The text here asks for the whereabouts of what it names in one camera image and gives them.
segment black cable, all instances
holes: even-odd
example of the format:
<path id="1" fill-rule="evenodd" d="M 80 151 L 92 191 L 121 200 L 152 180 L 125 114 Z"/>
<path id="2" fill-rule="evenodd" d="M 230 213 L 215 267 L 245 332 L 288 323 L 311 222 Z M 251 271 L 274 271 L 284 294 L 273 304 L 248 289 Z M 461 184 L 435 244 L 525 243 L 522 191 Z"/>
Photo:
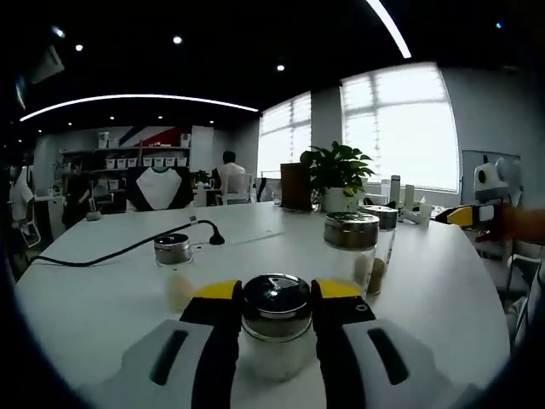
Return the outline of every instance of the black cable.
<path id="1" fill-rule="evenodd" d="M 218 230 L 218 227 L 213 222 L 210 222 L 208 220 L 198 220 L 197 224 L 209 224 L 210 226 L 212 226 L 212 228 L 214 229 L 214 234 L 210 238 L 211 245 L 222 245 L 223 243 L 225 243 L 225 240 L 220 235 L 220 231 Z M 149 243 L 150 241 L 155 240 L 157 237 L 164 236 L 165 234 L 171 234 L 178 230 L 183 230 L 185 228 L 189 228 L 192 225 L 193 223 L 188 223 L 188 224 L 184 224 L 183 226 L 179 226 L 177 228 L 171 228 L 170 230 L 167 230 L 166 232 L 155 234 L 154 236 L 149 237 L 147 239 L 143 239 L 139 241 L 138 243 L 134 243 L 133 245 L 130 245 L 129 247 L 125 249 L 116 251 L 115 253 L 108 254 L 106 256 L 99 257 L 96 260 L 92 260 L 90 262 L 64 262 L 62 260 L 55 260 L 54 258 L 50 258 L 46 256 L 35 256 L 34 258 L 31 259 L 30 264 L 32 264 L 35 260 L 44 260 L 46 262 L 53 262 L 55 264 L 60 264 L 61 266 L 67 266 L 67 267 L 89 267 L 99 262 L 104 262 L 105 260 L 114 258 L 116 256 L 121 256 L 123 253 L 126 253 L 127 251 L 131 251 L 135 249 L 136 247 L 144 245 L 145 243 Z"/>

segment potted plant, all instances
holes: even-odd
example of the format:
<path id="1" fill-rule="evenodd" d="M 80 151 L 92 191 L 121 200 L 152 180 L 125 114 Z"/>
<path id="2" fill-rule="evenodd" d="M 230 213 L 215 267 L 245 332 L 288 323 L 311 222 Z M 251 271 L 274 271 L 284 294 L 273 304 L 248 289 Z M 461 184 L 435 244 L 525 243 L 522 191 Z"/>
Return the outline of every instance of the potted plant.
<path id="1" fill-rule="evenodd" d="M 313 203 L 321 202 L 322 210 L 353 210 L 359 193 L 364 191 L 362 177 L 374 175 L 364 161 L 372 160 L 359 149 L 334 141 L 329 151 L 311 147 L 301 155 L 301 164 L 308 168 Z"/>

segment recessed light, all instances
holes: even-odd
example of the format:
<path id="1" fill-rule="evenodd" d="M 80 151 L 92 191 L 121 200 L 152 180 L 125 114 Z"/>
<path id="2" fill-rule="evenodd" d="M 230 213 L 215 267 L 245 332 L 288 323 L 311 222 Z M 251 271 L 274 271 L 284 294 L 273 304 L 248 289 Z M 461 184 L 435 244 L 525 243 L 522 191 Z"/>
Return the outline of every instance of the recessed light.
<path id="1" fill-rule="evenodd" d="M 51 27 L 51 31 L 53 31 L 54 35 L 60 38 L 65 37 L 65 32 L 63 32 L 59 27 L 53 26 Z"/>

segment window blind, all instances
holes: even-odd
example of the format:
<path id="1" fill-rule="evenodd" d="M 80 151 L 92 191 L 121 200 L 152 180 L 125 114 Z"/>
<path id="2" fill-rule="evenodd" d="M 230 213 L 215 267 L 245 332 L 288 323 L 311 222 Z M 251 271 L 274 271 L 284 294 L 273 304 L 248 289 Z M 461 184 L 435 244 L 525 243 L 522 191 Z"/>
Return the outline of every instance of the window blind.
<path id="1" fill-rule="evenodd" d="M 456 127 L 439 69 L 388 68 L 342 81 L 343 141 L 373 158 L 370 181 L 458 191 Z"/>
<path id="2" fill-rule="evenodd" d="M 280 178 L 280 164 L 299 162 L 311 144 L 310 92 L 276 105 L 260 121 L 257 177 Z"/>

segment white flower pot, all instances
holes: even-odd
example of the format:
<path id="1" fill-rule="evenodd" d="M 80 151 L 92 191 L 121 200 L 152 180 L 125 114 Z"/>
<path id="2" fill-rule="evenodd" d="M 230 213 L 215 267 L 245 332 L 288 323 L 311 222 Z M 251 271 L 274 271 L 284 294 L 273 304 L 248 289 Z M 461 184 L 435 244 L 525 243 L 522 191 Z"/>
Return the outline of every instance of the white flower pot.
<path id="1" fill-rule="evenodd" d="M 361 197 L 361 192 L 349 198 L 344 195 L 342 187 L 330 187 L 329 189 L 325 189 L 325 194 L 322 197 L 322 211 L 328 213 L 332 211 L 355 211 L 358 208 L 358 202 Z"/>

